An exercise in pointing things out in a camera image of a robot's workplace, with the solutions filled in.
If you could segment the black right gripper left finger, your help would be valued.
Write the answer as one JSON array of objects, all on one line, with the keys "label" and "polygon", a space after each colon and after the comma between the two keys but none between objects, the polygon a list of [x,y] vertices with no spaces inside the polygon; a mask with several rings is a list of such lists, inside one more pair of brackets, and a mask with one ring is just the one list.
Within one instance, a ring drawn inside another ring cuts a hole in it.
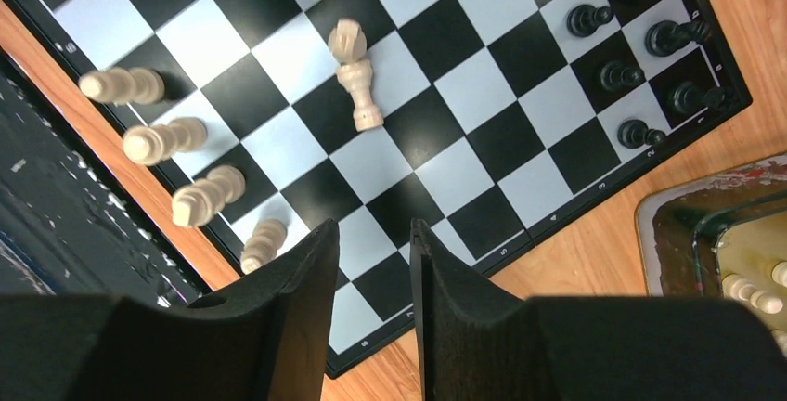
[{"label": "black right gripper left finger", "polygon": [[5,295],[5,400],[317,400],[339,264],[327,220],[272,262],[192,304]]}]

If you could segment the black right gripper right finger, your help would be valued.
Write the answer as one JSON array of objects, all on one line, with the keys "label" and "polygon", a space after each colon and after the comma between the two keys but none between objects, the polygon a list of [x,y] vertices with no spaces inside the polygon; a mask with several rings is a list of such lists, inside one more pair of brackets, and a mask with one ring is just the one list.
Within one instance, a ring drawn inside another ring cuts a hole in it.
[{"label": "black right gripper right finger", "polygon": [[426,400],[782,400],[786,360],[742,304],[704,297],[520,299],[410,228]]}]

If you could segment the yellow metal tin box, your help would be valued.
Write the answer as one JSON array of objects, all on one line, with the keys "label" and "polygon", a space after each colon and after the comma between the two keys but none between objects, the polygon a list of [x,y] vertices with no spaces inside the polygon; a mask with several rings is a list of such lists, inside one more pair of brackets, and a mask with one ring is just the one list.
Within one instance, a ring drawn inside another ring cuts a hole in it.
[{"label": "yellow metal tin box", "polygon": [[734,300],[786,348],[786,155],[642,200],[634,215],[646,291]]}]

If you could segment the black white chess board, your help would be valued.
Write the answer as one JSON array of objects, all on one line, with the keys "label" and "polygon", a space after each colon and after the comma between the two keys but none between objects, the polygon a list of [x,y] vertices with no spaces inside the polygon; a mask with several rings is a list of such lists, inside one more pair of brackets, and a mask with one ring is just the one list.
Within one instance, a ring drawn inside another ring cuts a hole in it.
[{"label": "black white chess board", "polygon": [[[747,107],[751,95],[709,0],[11,0],[77,82],[149,68],[164,99],[95,102],[143,152],[179,118],[208,139],[155,171],[180,188],[238,168],[243,195],[206,226],[237,260],[277,219],[291,247],[339,223],[328,373],[410,328],[412,219],[491,274]],[[609,6],[589,37],[576,6]],[[339,19],[368,41],[328,48]],[[704,44],[644,46],[662,20],[703,20]]]}]

